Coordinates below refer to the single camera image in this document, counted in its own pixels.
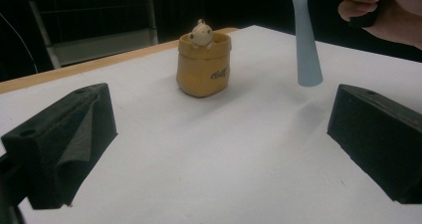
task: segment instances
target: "hand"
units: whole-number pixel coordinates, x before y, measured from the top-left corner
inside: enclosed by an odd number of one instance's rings
[[[338,13],[345,21],[379,9],[372,27],[375,37],[415,46],[422,50],[422,0],[343,0]]]

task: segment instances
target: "black foam block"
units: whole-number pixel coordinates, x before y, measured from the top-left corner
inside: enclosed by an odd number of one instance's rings
[[[394,201],[422,203],[422,115],[373,91],[340,85],[330,135]]]
[[[76,90],[2,136],[34,209],[70,205],[117,135],[107,84]]]

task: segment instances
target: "light blue handle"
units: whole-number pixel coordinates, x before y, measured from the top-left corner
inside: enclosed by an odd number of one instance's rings
[[[298,56],[298,83],[314,87],[322,82],[317,46],[311,23],[308,2],[296,4],[296,46]]]

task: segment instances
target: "white table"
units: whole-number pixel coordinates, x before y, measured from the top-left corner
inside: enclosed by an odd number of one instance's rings
[[[327,134],[339,84],[422,112],[422,64],[317,43],[324,81],[297,83],[295,37],[229,34],[229,87],[177,87],[177,49],[0,95],[4,134],[69,92],[108,83],[118,131],[73,207],[20,208],[35,223],[421,223]]]

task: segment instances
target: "small figurine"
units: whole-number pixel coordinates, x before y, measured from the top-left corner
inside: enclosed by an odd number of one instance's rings
[[[207,49],[211,49],[213,46],[213,38],[214,32],[205,24],[203,19],[199,19],[198,25],[189,33],[189,40],[192,42],[192,46],[195,49],[198,49],[199,46],[206,46]]]

